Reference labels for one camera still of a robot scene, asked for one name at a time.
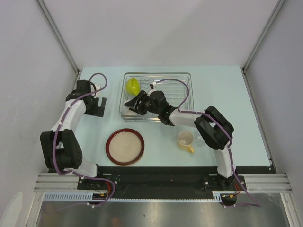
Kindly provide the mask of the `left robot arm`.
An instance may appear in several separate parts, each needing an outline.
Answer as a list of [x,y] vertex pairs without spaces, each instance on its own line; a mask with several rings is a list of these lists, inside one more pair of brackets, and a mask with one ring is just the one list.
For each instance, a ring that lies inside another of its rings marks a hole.
[[60,175],[88,176],[88,183],[94,189],[101,188],[105,178],[98,173],[96,164],[83,157],[75,131],[83,115],[103,116],[104,107],[98,105],[98,92],[103,89],[89,80],[77,81],[76,89],[65,99],[64,111],[55,126],[40,135],[46,167]]

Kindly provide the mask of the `yellow mug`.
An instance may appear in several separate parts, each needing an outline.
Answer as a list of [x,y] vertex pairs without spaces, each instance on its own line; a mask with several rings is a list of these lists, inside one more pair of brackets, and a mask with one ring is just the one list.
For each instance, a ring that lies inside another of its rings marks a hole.
[[187,151],[191,154],[195,152],[193,148],[194,135],[190,131],[181,131],[177,136],[177,147],[180,150]]

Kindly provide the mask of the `red rimmed beige plate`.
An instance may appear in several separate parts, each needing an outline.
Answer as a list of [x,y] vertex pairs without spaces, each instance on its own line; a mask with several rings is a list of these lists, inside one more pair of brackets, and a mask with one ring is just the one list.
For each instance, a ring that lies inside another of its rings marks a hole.
[[106,141],[106,155],[109,160],[120,166],[136,163],[144,154],[145,143],[142,135],[130,128],[113,132]]

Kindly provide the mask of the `lime green bowl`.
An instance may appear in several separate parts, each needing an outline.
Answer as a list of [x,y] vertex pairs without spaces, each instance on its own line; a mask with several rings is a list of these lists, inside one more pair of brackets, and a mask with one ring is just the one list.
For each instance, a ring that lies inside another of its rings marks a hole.
[[126,82],[125,90],[128,94],[137,96],[141,91],[139,81],[136,78],[130,78]]

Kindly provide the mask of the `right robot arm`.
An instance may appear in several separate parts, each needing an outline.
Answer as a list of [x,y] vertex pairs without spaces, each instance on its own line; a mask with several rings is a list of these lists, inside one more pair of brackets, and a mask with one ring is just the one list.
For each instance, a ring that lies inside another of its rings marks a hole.
[[224,190],[229,190],[235,185],[233,174],[235,167],[231,164],[227,150],[234,128],[217,108],[209,106],[204,112],[180,110],[170,105],[164,93],[159,90],[150,94],[141,91],[135,98],[126,101],[124,106],[139,115],[145,115],[148,112],[156,114],[165,125],[195,127],[205,144],[215,152],[219,186]]

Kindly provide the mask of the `white bowl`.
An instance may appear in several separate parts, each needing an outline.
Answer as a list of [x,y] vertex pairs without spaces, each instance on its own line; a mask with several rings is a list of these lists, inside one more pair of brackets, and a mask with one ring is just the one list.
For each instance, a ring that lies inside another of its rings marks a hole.
[[129,109],[129,108],[125,108],[125,109],[123,110],[123,115],[124,115],[124,116],[137,116],[138,113],[132,111],[132,110]]

